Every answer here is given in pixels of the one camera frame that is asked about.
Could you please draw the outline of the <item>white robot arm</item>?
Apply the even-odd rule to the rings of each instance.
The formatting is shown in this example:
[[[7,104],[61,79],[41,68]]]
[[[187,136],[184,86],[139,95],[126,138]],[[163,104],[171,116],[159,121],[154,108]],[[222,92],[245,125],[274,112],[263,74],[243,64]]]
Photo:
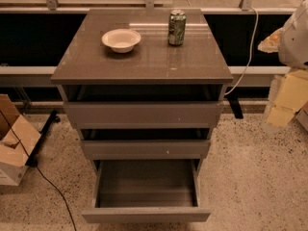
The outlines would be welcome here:
[[[308,0],[304,0],[282,28],[262,40],[258,50],[278,53],[290,68],[283,77],[275,76],[269,89],[266,124],[278,129],[288,125],[308,102]]]

